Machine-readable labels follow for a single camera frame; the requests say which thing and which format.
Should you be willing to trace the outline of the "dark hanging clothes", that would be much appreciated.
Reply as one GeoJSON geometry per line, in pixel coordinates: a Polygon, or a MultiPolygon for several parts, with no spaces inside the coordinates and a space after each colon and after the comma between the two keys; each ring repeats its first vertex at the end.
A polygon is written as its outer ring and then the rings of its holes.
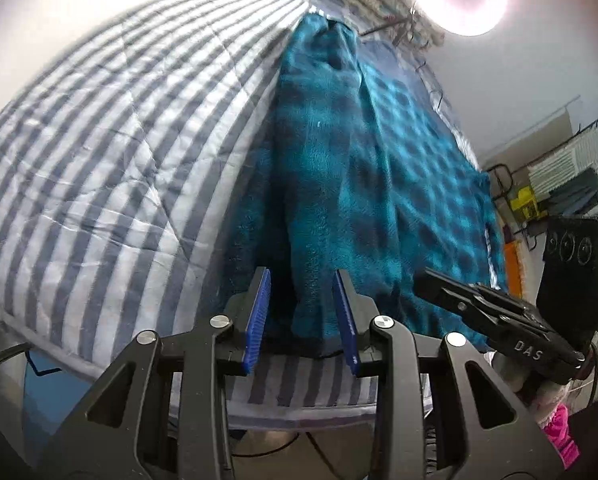
{"type": "Polygon", "coordinates": [[[587,214],[598,206],[598,173],[590,167],[549,193],[546,207],[550,216],[587,214]]]}

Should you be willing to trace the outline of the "teal plaid fleece jacket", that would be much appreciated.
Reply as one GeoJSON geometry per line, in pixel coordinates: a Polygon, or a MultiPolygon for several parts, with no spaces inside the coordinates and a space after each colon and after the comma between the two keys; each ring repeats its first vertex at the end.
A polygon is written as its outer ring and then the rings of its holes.
{"type": "Polygon", "coordinates": [[[302,18],[244,180],[220,295],[244,290],[259,266],[271,271],[266,336],[275,352],[338,348],[339,269],[413,332],[462,332],[485,348],[457,315],[417,298],[413,282],[430,268],[463,283],[504,283],[489,179],[353,29],[316,13],[302,18]]]}

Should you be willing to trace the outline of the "yellow box on rack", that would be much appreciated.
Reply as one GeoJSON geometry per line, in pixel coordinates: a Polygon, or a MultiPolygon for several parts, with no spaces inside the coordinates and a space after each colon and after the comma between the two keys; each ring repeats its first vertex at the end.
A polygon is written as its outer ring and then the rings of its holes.
{"type": "Polygon", "coordinates": [[[547,216],[547,211],[538,206],[538,201],[530,185],[518,188],[517,194],[509,202],[512,215],[518,223],[538,220],[547,216]]]}

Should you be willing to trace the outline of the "striped white hanging towel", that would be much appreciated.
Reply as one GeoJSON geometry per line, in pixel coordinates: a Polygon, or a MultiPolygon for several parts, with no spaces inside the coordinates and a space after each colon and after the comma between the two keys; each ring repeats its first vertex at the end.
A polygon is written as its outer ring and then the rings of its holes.
{"type": "Polygon", "coordinates": [[[545,198],[555,188],[587,168],[598,169],[597,130],[574,136],[561,148],[528,166],[531,188],[537,198],[545,198]]]}

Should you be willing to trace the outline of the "black metal clothes rack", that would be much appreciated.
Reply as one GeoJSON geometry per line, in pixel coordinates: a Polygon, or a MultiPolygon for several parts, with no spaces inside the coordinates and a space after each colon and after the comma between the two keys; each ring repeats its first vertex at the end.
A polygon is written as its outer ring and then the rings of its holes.
{"type": "Polygon", "coordinates": [[[549,218],[589,214],[598,206],[598,117],[570,130],[563,110],[497,154],[486,170],[507,237],[530,249],[549,218]]]}

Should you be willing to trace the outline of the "orange bench with white cover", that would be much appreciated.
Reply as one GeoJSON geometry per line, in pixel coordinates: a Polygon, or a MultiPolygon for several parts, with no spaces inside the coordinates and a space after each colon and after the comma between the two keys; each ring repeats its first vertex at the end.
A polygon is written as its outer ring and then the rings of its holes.
{"type": "Polygon", "coordinates": [[[505,243],[504,258],[509,293],[514,297],[522,298],[523,272],[518,247],[518,240],[505,243]]]}

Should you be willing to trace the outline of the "grey striped quilt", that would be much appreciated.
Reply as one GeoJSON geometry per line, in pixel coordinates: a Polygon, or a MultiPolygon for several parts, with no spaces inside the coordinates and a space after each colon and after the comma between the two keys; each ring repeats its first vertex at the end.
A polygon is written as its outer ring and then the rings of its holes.
{"type": "Polygon", "coordinates": [[[61,53],[0,111],[0,326],[99,376],[192,327],[259,154],[278,61],[336,0],[156,0],[61,53]]]}

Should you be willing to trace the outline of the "black mini tripod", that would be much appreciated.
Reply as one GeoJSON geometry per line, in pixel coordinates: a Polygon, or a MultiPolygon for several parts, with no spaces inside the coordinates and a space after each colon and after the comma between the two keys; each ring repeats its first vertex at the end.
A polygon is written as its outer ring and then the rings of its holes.
{"type": "Polygon", "coordinates": [[[426,19],[416,8],[410,8],[404,16],[392,18],[384,24],[364,30],[358,36],[366,37],[378,32],[386,32],[388,29],[395,29],[395,36],[392,38],[395,47],[399,47],[400,44],[409,44],[416,49],[430,46],[431,39],[426,29],[426,19]]]}

